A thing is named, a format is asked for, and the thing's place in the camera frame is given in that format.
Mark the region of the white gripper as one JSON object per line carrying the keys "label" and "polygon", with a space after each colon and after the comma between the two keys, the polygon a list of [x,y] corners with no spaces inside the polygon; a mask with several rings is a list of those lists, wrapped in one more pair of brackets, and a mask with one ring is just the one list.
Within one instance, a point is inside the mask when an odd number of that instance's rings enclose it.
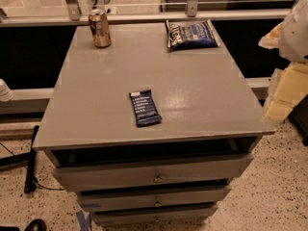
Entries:
{"label": "white gripper", "polygon": [[270,77],[264,116],[282,122],[308,94],[308,0],[298,0],[283,23],[261,37],[258,45],[279,48],[282,58],[297,62],[284,70],[276,68]]}

